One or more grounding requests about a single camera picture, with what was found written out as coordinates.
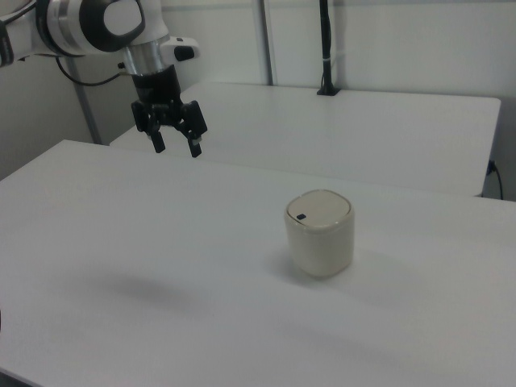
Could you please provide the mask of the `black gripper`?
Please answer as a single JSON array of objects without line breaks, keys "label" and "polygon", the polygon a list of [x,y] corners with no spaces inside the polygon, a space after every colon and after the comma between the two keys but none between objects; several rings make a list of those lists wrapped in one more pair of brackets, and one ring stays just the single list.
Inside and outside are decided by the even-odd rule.
[{"label": "black gripper", "polygon": [[175,127],[188,139],[190,154],[202,154],[202,135],[207,132],[206,121],[197,101],[183,102],[181,86],[174,66],[147,75],[132,75],[138,100],[131,105],[138,131],[146,133],[156,153],[166,147],[161,126]]}]

